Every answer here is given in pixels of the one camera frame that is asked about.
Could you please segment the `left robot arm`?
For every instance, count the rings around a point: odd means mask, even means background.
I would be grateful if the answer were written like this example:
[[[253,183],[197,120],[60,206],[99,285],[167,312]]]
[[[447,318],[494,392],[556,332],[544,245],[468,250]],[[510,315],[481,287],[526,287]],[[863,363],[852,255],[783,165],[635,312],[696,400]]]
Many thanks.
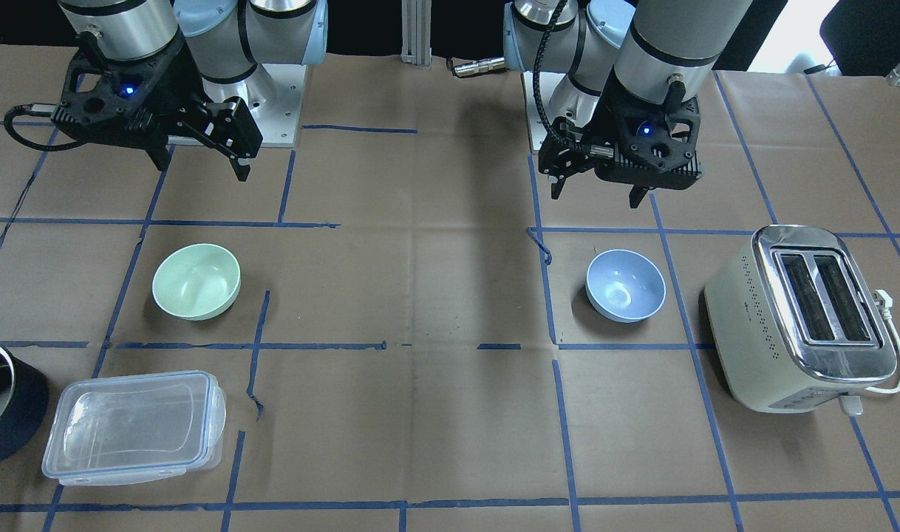
[[[638,208],[657,188],[684,191],[703,175],[697,94],[748,1],[511,1],[508,69],[528,75],[542,128],[537,155],[558,199],[594,171],[630,187]]]

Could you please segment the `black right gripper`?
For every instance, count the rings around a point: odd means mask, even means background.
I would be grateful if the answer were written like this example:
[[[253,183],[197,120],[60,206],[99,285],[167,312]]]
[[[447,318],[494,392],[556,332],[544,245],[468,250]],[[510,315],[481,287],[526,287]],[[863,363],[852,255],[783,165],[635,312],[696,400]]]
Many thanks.
[[[171,164],[171,135],[163,119],[201,91],[201,75],[186,40],[175,34],[155,54],[133,61],[110,60],[98,50],[95,34],[76,37],[79,50],[69,61],[52,122],[62,134],[83,143],[140,149],[158,171]],[[250,177],[248,156],[231,155],[241,183]]]

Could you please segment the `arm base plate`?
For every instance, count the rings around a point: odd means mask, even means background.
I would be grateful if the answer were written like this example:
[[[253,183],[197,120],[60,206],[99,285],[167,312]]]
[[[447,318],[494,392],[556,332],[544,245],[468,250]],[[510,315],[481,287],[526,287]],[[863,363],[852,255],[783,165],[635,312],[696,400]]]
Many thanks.
[[[199,70],[200,94],[163,119],[169,135],[237,159],[256,147],[294,146],[308,66],[204,58]]]
[[[558,83],[565,75],[556,72],[542,72],[540,74],[540,97],[542,105],[545,107],[545,114],[549,119],[553,119],[553,114],[549,110],[549,100]],[[528,135],[530,135],[531,153],[538,154],[542,147],[542,141],[547,137],[544,125],[541,124],[541,117],[538,113],[536,101],[533,91],[533,74],[531,72],[523,72],[523,92],[525,100],[525,121],[528,125]]]

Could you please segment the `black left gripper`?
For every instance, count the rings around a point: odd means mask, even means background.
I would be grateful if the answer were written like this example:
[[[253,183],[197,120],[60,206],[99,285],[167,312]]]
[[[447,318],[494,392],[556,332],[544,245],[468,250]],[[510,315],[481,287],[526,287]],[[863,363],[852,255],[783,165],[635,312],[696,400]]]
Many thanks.
[[[608,75],[594,115],[577,127],[565,117],[548,120],[538,105],[547,137],[539,151],[540,171],[549,176],[550,198],[557,201],[569,177],[595,171],[602,181],[632,186],[630,209],[649,191],[683,191],[703,174],[696,154],[700,125],[697,98],[686,98],[683,75],[661,84],[659,103],[642,100],[615,74]]]

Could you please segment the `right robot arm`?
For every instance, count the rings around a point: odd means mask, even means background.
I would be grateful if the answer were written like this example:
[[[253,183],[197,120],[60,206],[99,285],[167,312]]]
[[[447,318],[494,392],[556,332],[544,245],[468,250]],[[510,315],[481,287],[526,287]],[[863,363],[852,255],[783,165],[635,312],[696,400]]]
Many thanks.
[[[320,64],[325,1],[61,1],[76,33],[50,120],[79,143],[139,149],[159,171],[188,138],[244,182],[265,146],[289,146],[291,68]]]

